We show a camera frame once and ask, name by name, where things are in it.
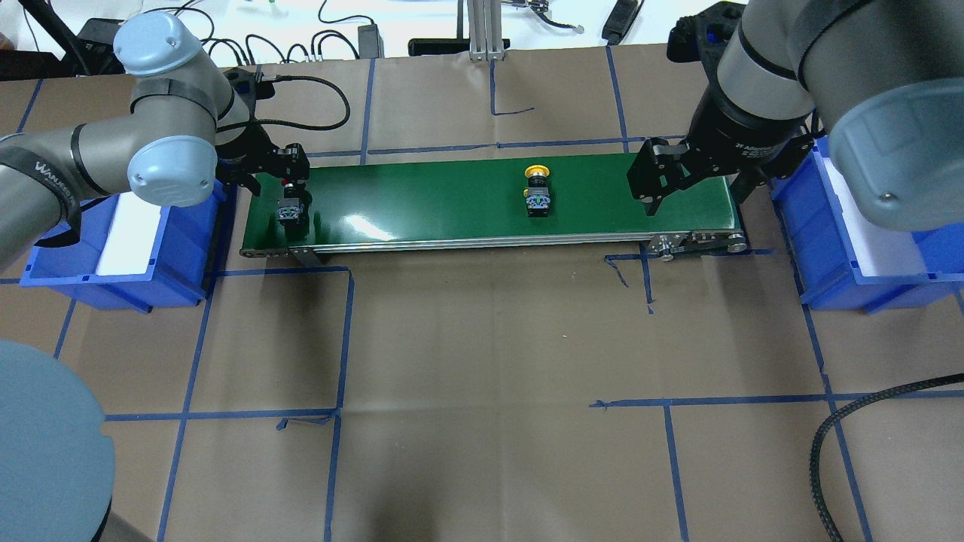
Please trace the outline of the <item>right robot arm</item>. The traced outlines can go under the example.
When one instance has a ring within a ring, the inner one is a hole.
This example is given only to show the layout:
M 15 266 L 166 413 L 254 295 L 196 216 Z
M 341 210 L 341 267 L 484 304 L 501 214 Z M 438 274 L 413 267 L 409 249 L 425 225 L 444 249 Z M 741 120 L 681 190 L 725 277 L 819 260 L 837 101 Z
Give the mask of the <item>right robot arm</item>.
M 627 172 L 646 213 L 710 176 L 741 202 L 826 136 L 859 212 L 884 229 L 962 220 L 960 1 L 717 2 L 678 20 L 667 58 L 708 86 L 685 137 Z

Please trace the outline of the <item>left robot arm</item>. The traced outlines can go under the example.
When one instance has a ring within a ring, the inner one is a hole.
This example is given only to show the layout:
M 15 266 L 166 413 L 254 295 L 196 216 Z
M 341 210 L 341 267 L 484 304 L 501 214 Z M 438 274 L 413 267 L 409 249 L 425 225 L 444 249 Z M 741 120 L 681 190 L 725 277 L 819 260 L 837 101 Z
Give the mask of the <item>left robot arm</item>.
M 196 35 L 171 14 L 124 22 L 114 54 L 136 79 L 130 112 L 114 119 L 2 139 L 2 267 L 31 246 L 76 243 L 84 200 L 131 192 L 156 206 L 207 200 L 217 174 L 256 194 L 255 174 L 306 181 L 299 144 L 279 147 Z

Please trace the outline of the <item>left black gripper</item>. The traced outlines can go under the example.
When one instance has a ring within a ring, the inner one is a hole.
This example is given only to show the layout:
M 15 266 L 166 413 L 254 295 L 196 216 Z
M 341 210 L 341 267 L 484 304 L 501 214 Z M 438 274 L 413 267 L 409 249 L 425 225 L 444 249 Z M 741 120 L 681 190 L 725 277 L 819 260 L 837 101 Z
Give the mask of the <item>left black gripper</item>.
M 215 168 L 217 181 L 244 187 L 255 198 L 262 191 L 261 183 L 255 177 L 258 174 L 272 175 L 280 181 L 298 181 L 299 218 L 310 216 L 313 202 L 307 186 L 310 162 L 303 145 L 292 143 L 279 147 L 272 143 L 261 126 L 247 126 L 234 140 L 217 145 L 215 151 L 219 158 Z

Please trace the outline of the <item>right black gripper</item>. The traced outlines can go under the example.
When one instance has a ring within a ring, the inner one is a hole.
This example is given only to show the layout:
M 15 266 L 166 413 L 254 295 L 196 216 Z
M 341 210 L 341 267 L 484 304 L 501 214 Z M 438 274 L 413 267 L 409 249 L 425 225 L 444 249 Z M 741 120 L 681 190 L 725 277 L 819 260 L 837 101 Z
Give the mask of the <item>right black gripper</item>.
M 644 141 L 627 171 L 631 196 L 654 217 L 671 194 L 713 176 L 732 175 L 732 199 L 742 206 L 757 187 L 798 170 L 817 139 L 815 121 L 808 117 L 762 119 L 710 84 L 685 137 Z

